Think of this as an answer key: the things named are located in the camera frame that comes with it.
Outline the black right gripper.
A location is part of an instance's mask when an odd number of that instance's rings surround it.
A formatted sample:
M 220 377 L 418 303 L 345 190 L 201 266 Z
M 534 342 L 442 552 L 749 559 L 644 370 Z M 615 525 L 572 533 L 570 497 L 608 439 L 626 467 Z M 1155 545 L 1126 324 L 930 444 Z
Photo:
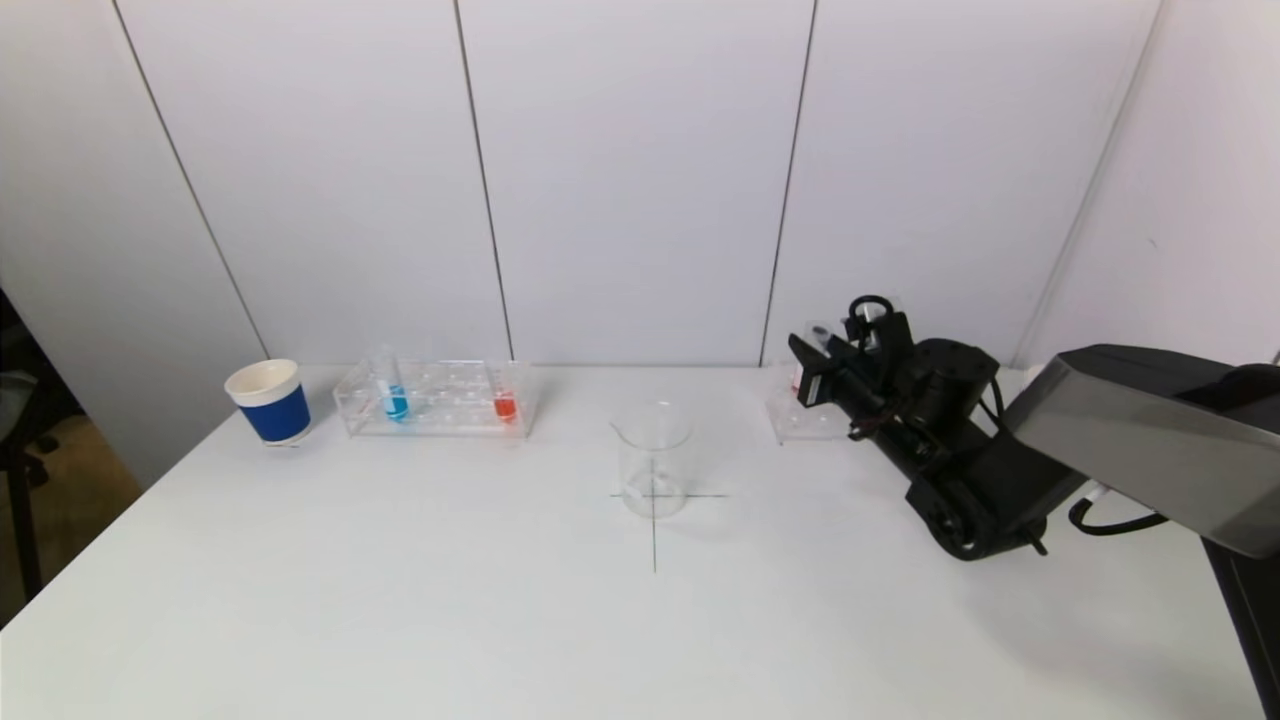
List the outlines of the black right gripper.
M 800 334 L 788 337 L 788 348 L 803 369 L 797 401 L 804 407 L 832 404 L 845 414 L 879 414 L 888 401 L 876 383 L 877 365 L 860 347 L 838 336 L 827 337 L 827 350 Z

